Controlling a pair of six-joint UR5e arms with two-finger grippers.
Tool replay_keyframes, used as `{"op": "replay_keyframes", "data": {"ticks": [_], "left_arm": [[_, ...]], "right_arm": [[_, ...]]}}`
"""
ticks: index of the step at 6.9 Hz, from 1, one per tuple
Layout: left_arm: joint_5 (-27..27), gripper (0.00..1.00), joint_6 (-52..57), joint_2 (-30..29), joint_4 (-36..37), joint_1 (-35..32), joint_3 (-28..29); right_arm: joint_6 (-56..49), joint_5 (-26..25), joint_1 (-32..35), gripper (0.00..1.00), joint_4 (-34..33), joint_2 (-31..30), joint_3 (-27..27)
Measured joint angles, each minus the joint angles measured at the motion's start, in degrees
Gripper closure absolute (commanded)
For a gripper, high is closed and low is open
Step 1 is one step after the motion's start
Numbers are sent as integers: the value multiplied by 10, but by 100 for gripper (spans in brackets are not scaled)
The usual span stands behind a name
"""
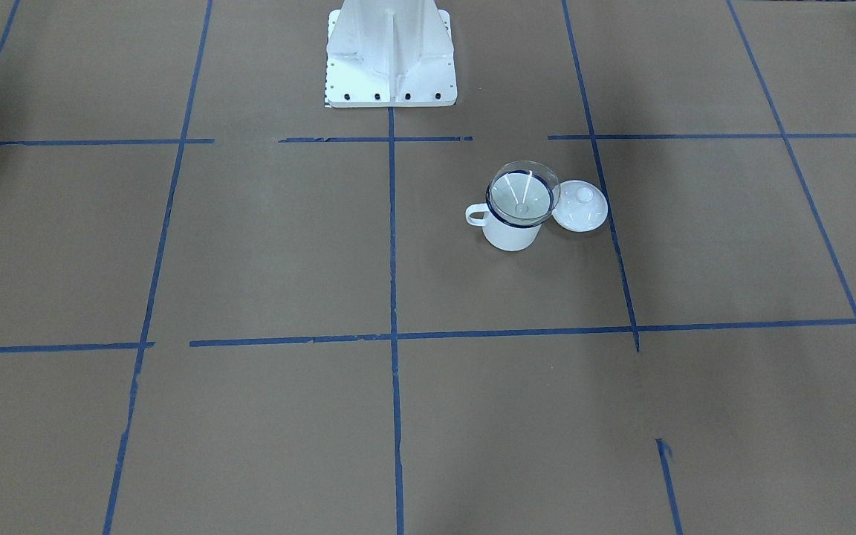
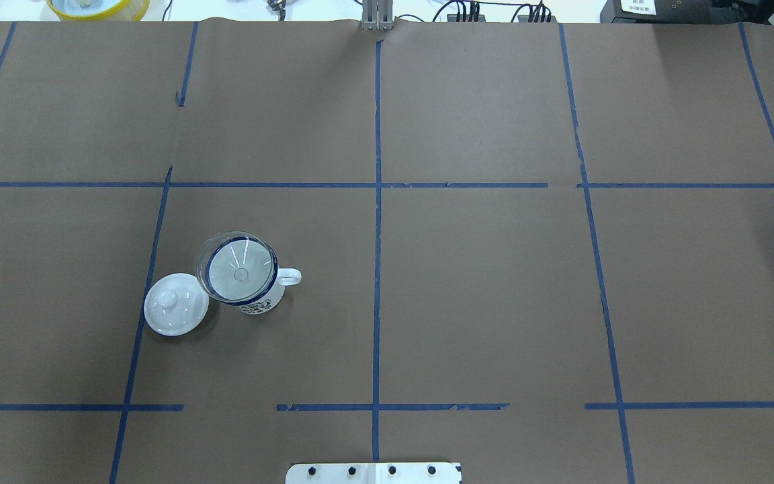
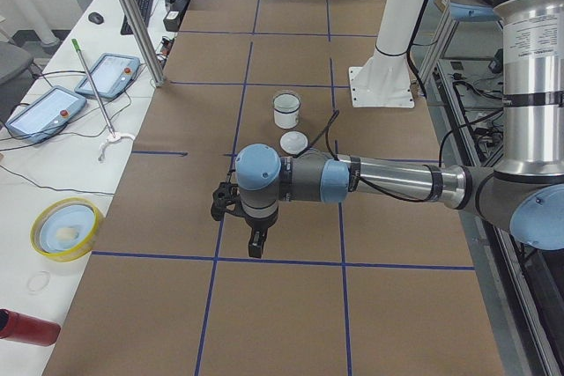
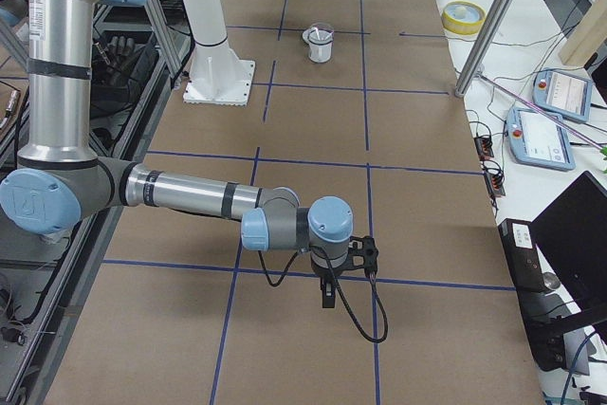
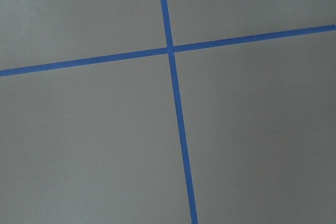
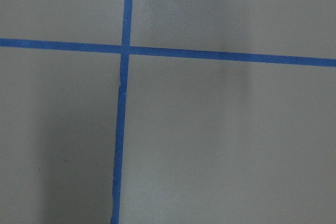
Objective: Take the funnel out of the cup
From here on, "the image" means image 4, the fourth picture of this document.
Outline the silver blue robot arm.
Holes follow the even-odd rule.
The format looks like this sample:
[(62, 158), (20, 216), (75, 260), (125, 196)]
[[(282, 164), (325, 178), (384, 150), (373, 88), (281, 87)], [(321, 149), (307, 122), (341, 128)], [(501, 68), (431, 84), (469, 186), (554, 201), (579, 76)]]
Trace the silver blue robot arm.
[(352, 267), (353, 214), (326, 196), (301, 206), (288, 188), (153, 171), (100, 157), (89, 144), (92, 32), (101, 0), (28, 0), (29, 134), (1, 184), (1, 206), (23, 230), (51, 234), (116, 206), (167, 208), (237, 221), (244, 248), (308, 252), (326, 308), (343, 299)]

